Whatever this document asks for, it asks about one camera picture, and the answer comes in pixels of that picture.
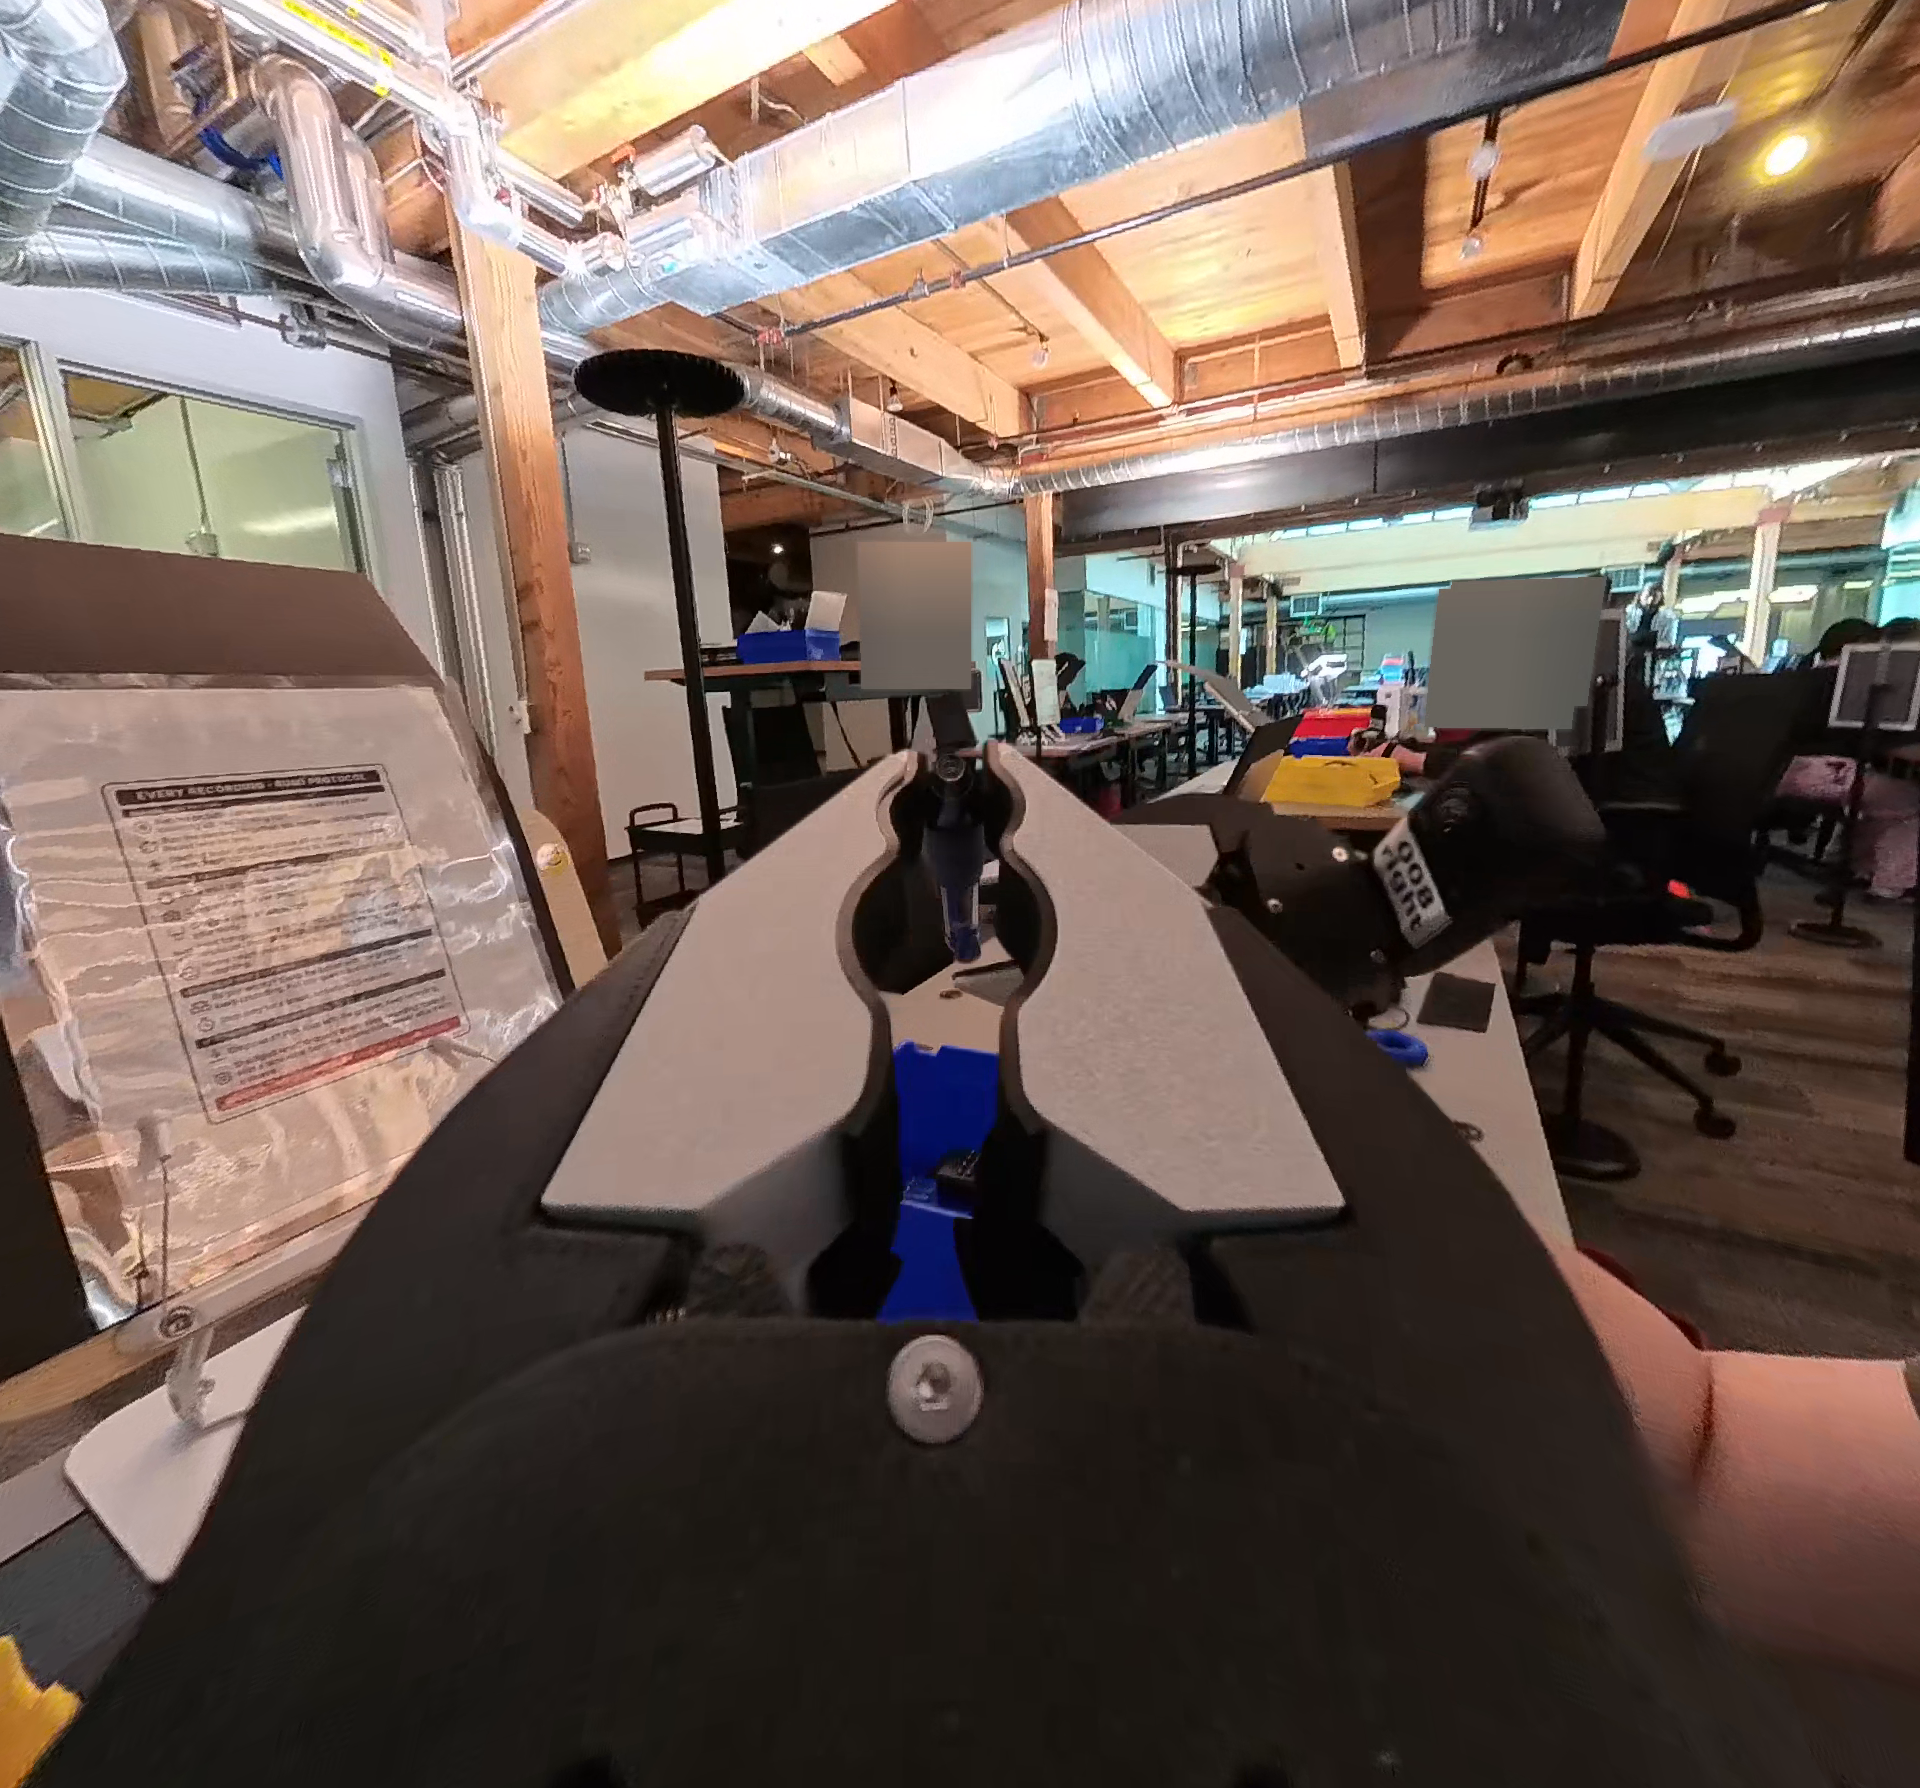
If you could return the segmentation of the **black floor lamp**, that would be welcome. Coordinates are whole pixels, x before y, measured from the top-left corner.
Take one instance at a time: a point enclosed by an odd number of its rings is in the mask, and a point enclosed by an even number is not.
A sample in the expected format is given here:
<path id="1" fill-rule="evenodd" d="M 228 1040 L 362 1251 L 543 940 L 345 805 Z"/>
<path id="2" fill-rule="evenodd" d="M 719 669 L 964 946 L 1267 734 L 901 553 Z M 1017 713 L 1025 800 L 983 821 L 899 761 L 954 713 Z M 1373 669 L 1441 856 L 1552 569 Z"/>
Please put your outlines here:
<path id="1" fill-rule="evenodd" d="M 726 836 L 719 797 L 698 577 L 688 527 L 679 428 L 686 420 L 706 422 L 733 411 L 745 402 L 746 386 L 740 374 L 722 359 L 679 349 L 636 348 L 588 356 L 577 369 L 574 386 L 588 407 L 632 422 L 651 420 L 654 428 L 703 863 L 706 884 L 715 886 L 726 874 Z"/>

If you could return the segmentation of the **blue plastic bin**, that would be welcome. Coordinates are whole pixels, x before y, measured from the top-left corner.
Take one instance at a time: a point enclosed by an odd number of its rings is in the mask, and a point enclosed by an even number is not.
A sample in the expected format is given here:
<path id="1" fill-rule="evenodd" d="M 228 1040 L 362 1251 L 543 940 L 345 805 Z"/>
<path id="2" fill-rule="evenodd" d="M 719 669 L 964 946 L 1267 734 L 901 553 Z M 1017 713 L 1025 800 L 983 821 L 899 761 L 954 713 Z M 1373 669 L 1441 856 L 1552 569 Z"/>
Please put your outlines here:
<path id="1" fill-rule="evenodd" d="M 893 1070 L 901 1175 L 897 1271 L 876 1317 L 884 1324 L 973 1321 L 978 1309 L 964 1255 L 976 1204 L 949 1206 L 933 1175 L 949 1151 L 986 1147 L 999 1119 L 999 1056 L 903 1040 Z"/>

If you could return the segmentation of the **blue pen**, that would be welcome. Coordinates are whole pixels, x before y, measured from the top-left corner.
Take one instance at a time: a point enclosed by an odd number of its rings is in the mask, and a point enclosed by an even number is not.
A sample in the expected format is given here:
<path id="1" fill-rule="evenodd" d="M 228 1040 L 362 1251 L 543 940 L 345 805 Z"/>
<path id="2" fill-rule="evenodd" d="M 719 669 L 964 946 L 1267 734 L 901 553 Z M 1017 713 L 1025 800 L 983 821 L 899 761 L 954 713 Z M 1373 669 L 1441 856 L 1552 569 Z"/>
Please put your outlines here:
<path id="1" fill-rule="evenodd" d="M 978 765 L 956 746 L 940 746 L 919 784 L 922 854 L 938 896 L 949 953 L 961 964 L 983 958 L 983 878 L 991 849 L 988 794 Z"/>

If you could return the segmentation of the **black fabric chair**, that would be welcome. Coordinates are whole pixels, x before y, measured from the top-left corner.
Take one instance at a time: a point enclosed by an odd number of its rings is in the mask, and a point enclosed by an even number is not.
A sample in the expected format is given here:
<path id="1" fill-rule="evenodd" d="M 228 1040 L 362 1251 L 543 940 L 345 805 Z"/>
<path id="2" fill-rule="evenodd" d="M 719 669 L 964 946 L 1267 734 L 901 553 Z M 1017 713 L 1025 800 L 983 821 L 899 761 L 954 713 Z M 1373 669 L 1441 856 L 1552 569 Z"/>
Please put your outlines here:
<path id="1" fill-rule="evenodd" d="M 746 861 L 765 852 L 851 787 L 863 771 L 863 768 L 837 768 L 791 780 L 742 784 L 736 797 L 740 857 Z"/>

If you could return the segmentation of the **yellow plastic bin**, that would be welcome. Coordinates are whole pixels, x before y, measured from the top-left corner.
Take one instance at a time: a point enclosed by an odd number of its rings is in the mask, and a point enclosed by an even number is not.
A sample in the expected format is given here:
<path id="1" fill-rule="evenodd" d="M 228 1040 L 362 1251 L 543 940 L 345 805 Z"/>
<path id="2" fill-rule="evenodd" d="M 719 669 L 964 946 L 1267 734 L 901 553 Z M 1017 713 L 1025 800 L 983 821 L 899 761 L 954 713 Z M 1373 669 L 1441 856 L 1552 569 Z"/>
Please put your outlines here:
<path id="1" fill-rule="evenodd" d="M 24 1785 L 82 1707 L 63 1682 L 41 1684 L 15 1635 L 2 1635 L 2 1785 Z"/>

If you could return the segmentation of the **instruction sheet sign stand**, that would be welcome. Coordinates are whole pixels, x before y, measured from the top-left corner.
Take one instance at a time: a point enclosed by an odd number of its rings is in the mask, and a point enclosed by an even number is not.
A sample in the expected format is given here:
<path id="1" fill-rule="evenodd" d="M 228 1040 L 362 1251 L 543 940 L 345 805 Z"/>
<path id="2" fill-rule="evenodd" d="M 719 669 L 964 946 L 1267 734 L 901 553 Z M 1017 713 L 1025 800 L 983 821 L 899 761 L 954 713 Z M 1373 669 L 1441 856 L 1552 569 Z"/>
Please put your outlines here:
<path id="1" fill-rule="evenodd" d="M 362 574 L 8 534 L 2 623 L 4 1377 L 164 1368 L 4 1482 L 4 1570 L 85 1521 L 157 1579 L 585 900 Z"/>

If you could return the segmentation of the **wooden support post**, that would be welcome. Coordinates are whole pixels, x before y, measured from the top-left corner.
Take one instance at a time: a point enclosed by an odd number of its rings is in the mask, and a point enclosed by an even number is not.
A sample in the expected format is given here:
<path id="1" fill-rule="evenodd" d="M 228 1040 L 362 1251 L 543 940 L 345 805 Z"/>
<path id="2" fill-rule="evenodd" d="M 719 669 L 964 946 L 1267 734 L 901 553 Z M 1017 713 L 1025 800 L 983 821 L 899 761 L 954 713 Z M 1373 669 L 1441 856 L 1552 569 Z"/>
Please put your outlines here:
<path id="1" fill-rule="evenodd" d="M 511 582 L 532 802 L 561 831 L 596 935 L 617 955 L 623 927 L 613 896 L 536 266 L 462 220 L 450 228 L 450 260 Z"/>

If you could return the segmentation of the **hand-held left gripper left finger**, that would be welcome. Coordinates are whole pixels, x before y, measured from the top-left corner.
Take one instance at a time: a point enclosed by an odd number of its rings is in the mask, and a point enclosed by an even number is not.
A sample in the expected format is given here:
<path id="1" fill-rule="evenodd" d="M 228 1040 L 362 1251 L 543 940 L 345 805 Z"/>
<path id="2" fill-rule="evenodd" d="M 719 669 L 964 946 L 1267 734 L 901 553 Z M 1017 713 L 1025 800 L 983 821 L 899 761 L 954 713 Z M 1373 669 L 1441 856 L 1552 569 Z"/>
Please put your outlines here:
<path id="1" fill-rule="evenodd" d="M 686 914 L 540 1195 L 564 1226 L 755 1248 L 798 1306 L 871 1317 L 901 1262 L 890 1012 L 854 912 L 901 854 L 901 750 Z"/>

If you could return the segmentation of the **silver air duct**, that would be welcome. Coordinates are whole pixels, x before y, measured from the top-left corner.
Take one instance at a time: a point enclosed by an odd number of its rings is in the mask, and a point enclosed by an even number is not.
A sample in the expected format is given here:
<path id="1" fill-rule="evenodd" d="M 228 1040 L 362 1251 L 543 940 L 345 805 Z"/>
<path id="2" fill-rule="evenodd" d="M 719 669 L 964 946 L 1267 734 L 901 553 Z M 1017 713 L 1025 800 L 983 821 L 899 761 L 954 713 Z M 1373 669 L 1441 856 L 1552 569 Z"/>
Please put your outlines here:
<path id="1" fill-rule="evenodd" d="M 1757 31 L 1765 0 L 1625 52 L 1632 0 L 1066 0 L 890 80 L 742 159 L 634 186 L 663 214 L 588 228 L 561 178 L 740 85 L 726 35 L 845 35 L 852 0 L 544 0 L 456 61 L 378 4 L 198 0 L 276 47 L 387 95 L 441 143 L 455 210 L 549 275 L 544 324 L 588 336 L 663 304 L 706 315 L 851 273 L 913 246 L 1240 128 L 1296 119 L 1317 172 L 1473 113 L 1679 61 Z M 100 0 L 27 0 L 4 26 L 4 270 L 70 199 L 127 76 Z"/>

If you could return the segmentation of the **black office chair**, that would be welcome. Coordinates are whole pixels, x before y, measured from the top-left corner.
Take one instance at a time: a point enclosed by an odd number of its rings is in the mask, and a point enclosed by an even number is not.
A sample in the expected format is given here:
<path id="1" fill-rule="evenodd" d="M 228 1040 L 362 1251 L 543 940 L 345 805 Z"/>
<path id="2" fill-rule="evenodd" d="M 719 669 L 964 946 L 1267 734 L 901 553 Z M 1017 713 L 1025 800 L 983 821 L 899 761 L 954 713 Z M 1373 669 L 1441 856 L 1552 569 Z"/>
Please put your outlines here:
<path id="1" fill-rule="evenodd" d="M 1712 675 L 1694 696 L 1669 761 L 1645 791 L 1599 800 L 1603 863 L 1571 894 L 1519 922 L 1510 1005 L 1523 1054 L 1564 1046 L 1557 1109 L 1542 1125 L 1561 1177 L 1606 1183 L 1640 1172 L 1636 1147 L 1586 1114 L 1588 1052 L 1612 1044 L 1693 1103 L 1693 1128 L 1737 1133 L 1716 1093 L 1661 1049 L 1701 1049 L 1707 1076 L 1729 1080 L 1743 1062 L 1716 1031 L 1686 1025 L 1603 994 L 1596 960 L 1612 949 L 1696 949 L 1739 955 L 1765 935 L 1757 831 L 1789 768 L 1803 684 L 1762 672 Z"/>

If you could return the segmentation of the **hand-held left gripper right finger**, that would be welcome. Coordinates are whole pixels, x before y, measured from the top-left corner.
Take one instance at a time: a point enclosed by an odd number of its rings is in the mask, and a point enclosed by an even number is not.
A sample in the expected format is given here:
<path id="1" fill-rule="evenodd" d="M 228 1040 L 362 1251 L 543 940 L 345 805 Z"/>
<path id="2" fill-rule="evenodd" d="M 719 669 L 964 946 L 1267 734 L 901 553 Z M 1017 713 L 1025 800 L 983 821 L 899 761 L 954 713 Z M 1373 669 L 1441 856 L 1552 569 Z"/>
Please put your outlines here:
<path id="1" fill-rule="evenodd" d="M 1119 825 L 1017 750 L 986 773 L 1006 941 L 1001 1116 L 956 1232 L 978 1320 L 1073 1320 L 1102 1265 L 1332 1224 L 1347 1197 L 1230 937 L 1216 807 Z"/>

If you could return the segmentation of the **person's right forearm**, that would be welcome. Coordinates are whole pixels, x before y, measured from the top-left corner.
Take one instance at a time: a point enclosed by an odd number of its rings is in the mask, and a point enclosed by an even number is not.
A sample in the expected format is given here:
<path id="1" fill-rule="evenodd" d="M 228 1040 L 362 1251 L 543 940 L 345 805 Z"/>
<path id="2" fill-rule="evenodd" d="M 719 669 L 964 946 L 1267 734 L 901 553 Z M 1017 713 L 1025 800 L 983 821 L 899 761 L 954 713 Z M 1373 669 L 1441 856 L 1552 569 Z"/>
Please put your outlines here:
<path id="1" fill-rule="evenodd" d="M 1716 1618 L 1769 1651 L 1914 1684 L 1917 1358 L 1709 1350 L 1584 1251 L 1551 1254 Z"/>

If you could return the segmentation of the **black metal cart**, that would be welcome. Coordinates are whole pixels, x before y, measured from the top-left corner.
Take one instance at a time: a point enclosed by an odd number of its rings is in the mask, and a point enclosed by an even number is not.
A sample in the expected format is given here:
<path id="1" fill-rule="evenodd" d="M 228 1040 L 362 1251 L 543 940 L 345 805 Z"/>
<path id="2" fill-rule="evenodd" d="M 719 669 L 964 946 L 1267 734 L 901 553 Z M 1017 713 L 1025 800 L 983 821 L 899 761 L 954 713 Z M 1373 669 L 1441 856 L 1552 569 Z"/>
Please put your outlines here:
<path id="1" fill-rule="evenodd" d="M 632 805 L 626 815 L 626 838 L 636 926 L 647 927 L 663 912 L 688 905 L 715 878 L 736 870 L 748 856 L 748 825 L 748 815 L 739 802 L 722 805 L 719 811 L 722 859 L 709 863 L 703 815 L 686 814 L 674 800 Z"/>

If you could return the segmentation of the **wooden standing desk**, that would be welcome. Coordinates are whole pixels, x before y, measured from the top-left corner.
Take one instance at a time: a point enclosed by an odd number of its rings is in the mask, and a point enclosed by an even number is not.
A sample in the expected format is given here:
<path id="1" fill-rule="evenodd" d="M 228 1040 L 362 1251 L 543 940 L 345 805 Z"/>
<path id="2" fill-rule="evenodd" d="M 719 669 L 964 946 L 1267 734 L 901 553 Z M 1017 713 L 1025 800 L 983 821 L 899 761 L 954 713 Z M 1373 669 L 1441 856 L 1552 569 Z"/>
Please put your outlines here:
<path id="1" fill-rule="evenodd" d="M 978 746 L 978 689 L 887 692 L 868 685 L 861 662 L 848 657 L 794 665 L 742 665 L 735 659 L 709 668 L 704 684 L 706 696 L 724 700 L 735 797 L 720 800 L 722 807 L 739 802 L 745 784 L 839 768 L 867 771 L 880 752 L 852 743 L 847 727 L 852 705 L 884 711 L 890 752 L 914 748 L 933 759 L 938 748 L 956 748 L 967 755 Z"/>

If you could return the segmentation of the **small yellow storage bin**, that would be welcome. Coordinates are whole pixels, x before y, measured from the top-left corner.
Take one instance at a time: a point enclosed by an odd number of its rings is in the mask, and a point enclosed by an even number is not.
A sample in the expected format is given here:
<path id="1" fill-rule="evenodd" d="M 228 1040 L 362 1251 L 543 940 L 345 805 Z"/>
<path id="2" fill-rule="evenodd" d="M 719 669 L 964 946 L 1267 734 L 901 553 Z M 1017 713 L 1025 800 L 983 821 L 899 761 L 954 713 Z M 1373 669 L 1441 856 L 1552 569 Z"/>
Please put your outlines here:
<path id="1" fill-rule="evenodd" d="M 1382 755 L 1280 754 L 1260 786 L 1260 800 L 1277 809 L 1311 814 L 1378 811 L 1403 787 L 1403 768 Z"/>

